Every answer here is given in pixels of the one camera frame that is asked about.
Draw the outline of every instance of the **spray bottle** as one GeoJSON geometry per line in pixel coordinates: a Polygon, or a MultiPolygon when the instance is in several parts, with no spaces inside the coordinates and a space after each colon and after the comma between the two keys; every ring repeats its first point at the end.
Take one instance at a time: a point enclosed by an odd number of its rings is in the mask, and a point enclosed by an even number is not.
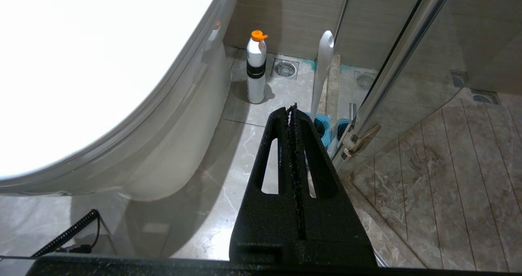
{"type": "Polygon", "coordinates": [[[248,100],[259,104],[265,98],[266,44],[262,31],[252,31],[246,46],[246,74],[248,75],[248,100]]]}

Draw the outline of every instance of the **toilet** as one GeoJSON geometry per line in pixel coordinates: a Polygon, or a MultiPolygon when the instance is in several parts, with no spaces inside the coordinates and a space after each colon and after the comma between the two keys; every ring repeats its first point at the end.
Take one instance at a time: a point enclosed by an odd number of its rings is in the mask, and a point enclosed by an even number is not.
{"type": "Polygon", "coordinates": [[[0,194],[180,190],[227,98],[236,1],[0,0],[0,194]]]}

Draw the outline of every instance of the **black cable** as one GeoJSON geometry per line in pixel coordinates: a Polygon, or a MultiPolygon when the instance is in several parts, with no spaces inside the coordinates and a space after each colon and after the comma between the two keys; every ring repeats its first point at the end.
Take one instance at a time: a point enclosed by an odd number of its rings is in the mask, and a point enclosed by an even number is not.
{"type": "Polygon", "coordinates": [[[44,254],[48,254],[49,252],[56,251],[59,247],[73,239],[75,235],[77,235],[80,231],[82,231],[85,227],[87,227],[91,222],[95,219],[98,219],[98,229],[96,234],[95,242],[91,247],[94,247],[97,243],[98,237],[100,235],[100,213],[97,209],[92,209],[87,215],[78,220],[73,226],[69,229],[58,235],[51,242],[46,244],[43,248],[41,248],[38,252],[35,252],[31,257],[41,257],[44,254]]]}

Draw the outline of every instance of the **floor drain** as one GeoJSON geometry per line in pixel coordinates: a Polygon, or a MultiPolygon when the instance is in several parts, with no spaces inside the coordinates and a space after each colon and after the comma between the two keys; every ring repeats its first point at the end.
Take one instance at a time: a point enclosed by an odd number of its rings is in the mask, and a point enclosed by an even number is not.
{"type": "Polygon", "coordinates": [[[374,80],[375,78],[368,74],[361,74],[357,77],[356,83],[358,87],[362,88],[363,90],[369,90],[374,80]]]}
{"type": "Polygon", "coordinates": [[[281,62],[274,68],[274,71],[280,77],[292,77],[295,74],[295,70],[295,66],[289,62],[281,62]]]}

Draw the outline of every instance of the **toilet seat lid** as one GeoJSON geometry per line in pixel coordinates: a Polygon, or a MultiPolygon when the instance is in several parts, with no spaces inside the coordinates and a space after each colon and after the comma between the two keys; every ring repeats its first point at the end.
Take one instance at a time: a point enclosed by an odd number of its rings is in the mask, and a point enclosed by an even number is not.
{"type": "Polygon", "coordinates": [[[0,0],[0,181],[125,121],[183,57],[213,0],[0,0]]]}

